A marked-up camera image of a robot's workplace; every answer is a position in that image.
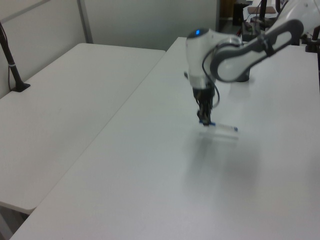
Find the white wall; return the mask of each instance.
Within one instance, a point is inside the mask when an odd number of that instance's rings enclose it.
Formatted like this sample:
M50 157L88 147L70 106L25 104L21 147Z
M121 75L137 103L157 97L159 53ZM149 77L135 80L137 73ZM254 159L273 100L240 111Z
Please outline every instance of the white wall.
M3 28L23 81L85 43L77 0L50 0L5 22ZM0 48L0 98L8 92L8 63Z
M93 43L167 50L199 27L216 29L220 0L84 0Z
M38 6L46 1L48 0L1 0L0 21L4 23L8 18L12 19L14 16L19 15L19 13L30 10L32 6Z

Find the black cable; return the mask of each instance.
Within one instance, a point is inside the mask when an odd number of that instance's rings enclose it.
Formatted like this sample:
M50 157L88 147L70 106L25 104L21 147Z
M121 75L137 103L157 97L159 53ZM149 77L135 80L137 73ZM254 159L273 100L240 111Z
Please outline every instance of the black cable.
M214 90L218 96L218 100L217 102L212 106L212 108L216 108L219 103L220 103L220 93L219 93L219 90L215 84L215 82L211 79L211 77L209 76L209 74L207 73L206 69L205 69L205 61L206 59L210 56L210 54L213 54L215 50L217 49L220 49L222 47L228 47L228 46L231 46L231 47L239 47L239 45L237 44L234 44L234 43L229 43L229 42L225 42L225 43L221 43L221 44L218 44L216 45L213 49L211 49L205 56L204 56L204 59L202 61L202 70L205 74L205 76L210 80L211 84L213 85L214 87ZM232 81L223 81L223 80L220 80L221 82L224 82L224 83L232 83Z
M278 20L280 14L282 13L282 10L285 8L285 6L287 5L288 1L286 1L283 6L281 7L280 11L278 12L278 16L276 16L276 19Z
M218 101L212 106L213 109L216 108L216 107L219 105L219 103L220 103L220 93L219 93L219 90L218 90L215 82L211 79L211 77L209 76L209 74L208 74L207 71L205 70L205 61L206 61L206 59L209 57L209 55L214 52L214 50L216 49L216 47L215 47L214 49L210 50L210 51L205 55L205 57L204 57L204 59L203 59L203 61L202 61L202 70L203 70L205 76L210 80L210 82L211 82L211 84L213 85L214 90L215 90L215 92L216 92L216 94L217 94L217 96L218 96Z
M7 34L6 34L6 31L4 30L4 27L2 26L1 23L0 23L0 29L5 37L6 44L8 44ZM11 92L12 90L11 90L11 86L10 86L10 67L9 66L8 66L8 86L9 86L9 90Z
M2 26L2 24L1 24L1 23L0 23L0 27L1 27L1 31L2 31L2 32L3 32L3 34L4 34L5 41L6 41L6 43L8 43L8 38L7 38L6 31L4 30L4 27Z
M257 10L257 11L258 11L258 8L259 8L259 6L260 6L261 2L262 2L262 0L260 1L259 5L256 7L256 9L255 9L255 10ZM246 20L245 20L244 22L246 22L246 21L248 20L248 18L249 18L251 15L252 15L252 13L250 13L250 14L249 14L249 16L246 18Z
M11 90L11 87L10 87L10 67L9 66L8 66L8 86L9 86L9 90L11 92L12 90Z
M259 6L261 5L261 2L262 2L262 1L260 1L259 5L258 5L258 7L256 8L256 11L255 11L255 22L254 22L253 30L252 30L252 32L251 32L251 39L252 39L254 33L255 33L256 35L259 34L258 31L257 31L257 18L258 18L258 10L259 10Z

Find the table surface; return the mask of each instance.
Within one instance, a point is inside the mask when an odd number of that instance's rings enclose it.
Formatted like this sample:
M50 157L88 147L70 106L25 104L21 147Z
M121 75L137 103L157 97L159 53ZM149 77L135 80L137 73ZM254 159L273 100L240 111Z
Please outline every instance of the table surface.
M31 213L164 51L79 44L0 100L0 206Z
M320 236L317 55L289 46L218 82L198 124L178 38L12 240L315 240Z

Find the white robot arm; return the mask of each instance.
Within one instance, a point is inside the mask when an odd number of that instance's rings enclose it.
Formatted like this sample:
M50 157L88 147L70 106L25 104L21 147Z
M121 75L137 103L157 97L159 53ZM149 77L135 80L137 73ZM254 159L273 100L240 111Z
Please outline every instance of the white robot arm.
M211 29L193 31L186 40L187 77L203 125L211 123L213 97L217 92L215 79L227 83L247 81L252 66L319 25L320 0L290 0L274 25L247 44L235 35Z

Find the black mount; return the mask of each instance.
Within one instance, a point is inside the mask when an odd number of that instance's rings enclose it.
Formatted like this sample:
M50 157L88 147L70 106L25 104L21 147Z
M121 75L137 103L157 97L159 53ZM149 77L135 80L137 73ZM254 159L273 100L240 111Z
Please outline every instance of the black mount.
M307 53L317 53L320 46L320 40L318 39L320 32L320 26L316 27L313 31L312 38L306 39L305 51Z
M12 57L11 51L9 49L8 40L5 35L4 28L2 27L1 22L0 22L0 44L3 49L4 55L6 57L6 60L8 62L9 68L10 68L12 75L14 77L14 80L15 80L15 88L13 88L12 91L21 93L22 91L24 91L28 87L30 87L30 84L24 83L21 80L16 63L15 63L14 58Z
M277 12L281 11L280 9L280 0L275 1L275 7ZM250 22L258 23L260 29L266 30L267 28L271 28L273 24L277 21L278 17L266 17L266 10L267 10L267 0L261 0L261 7L258 17L251 18Z

